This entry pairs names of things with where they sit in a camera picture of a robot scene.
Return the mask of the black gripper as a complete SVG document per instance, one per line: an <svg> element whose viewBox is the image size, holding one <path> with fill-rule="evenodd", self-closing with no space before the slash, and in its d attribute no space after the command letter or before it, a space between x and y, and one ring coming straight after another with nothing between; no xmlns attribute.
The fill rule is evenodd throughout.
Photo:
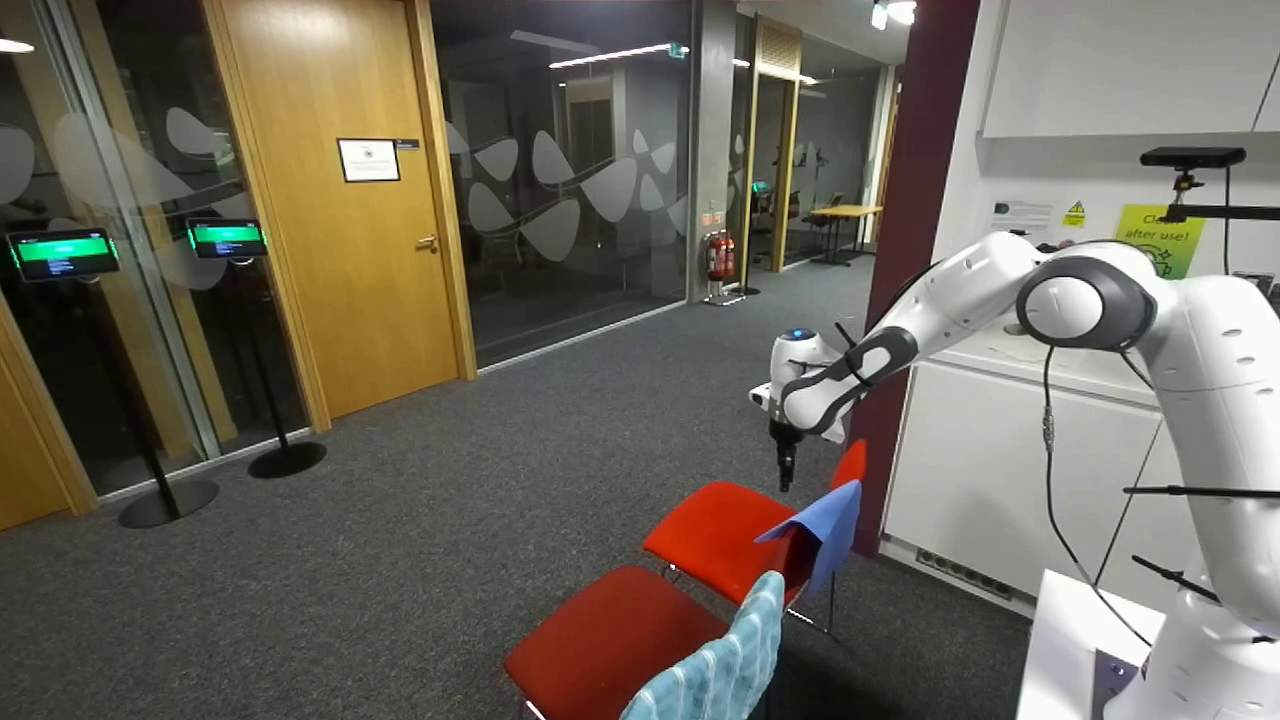
<svg viewBox="0 0 1280 720"><path fill-rule="evenodd" d="M784 419L769 419L769 437L777 442L781 492L787 492L787 482L792 482L787 469L797 469L797 449L801 449L805 433Z"/></svg>

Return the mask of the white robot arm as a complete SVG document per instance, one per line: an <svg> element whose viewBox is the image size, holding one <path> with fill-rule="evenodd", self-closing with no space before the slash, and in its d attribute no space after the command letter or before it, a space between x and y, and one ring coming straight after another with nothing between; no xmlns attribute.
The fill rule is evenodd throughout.
<svg viewBox="0 0 1280 720"><path fill-rule="evenodd" d="M1204 601L1180 601L1106 705L1108 720L1277 720L1280 708L1280 314L1246 277L1167 278L1122 240L1035 249L989 233L911 278L844 349L772 339L748 399L781 471L805 437L847 438L847 413L883 380L1013 319L1045 352L1115 354L1167 433Z"/></svg>

